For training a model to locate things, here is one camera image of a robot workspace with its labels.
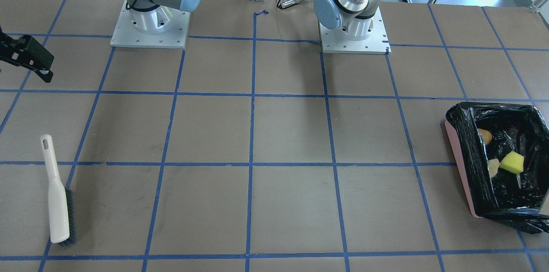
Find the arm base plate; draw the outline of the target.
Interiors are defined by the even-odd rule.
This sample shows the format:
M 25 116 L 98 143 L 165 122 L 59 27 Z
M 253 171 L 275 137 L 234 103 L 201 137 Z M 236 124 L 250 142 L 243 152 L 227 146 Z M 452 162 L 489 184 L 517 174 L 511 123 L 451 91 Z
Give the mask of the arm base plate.
M 353 18 L 347 26 L 330 30 L 318 24 L 324 53 L 380 54 L 392 52 L 380 8 L 372 18 Z
M 119 48 L 185 49 L 190 12 L 159 6 L 149 12 L 126 8 L 124 0 L 110 45 Z

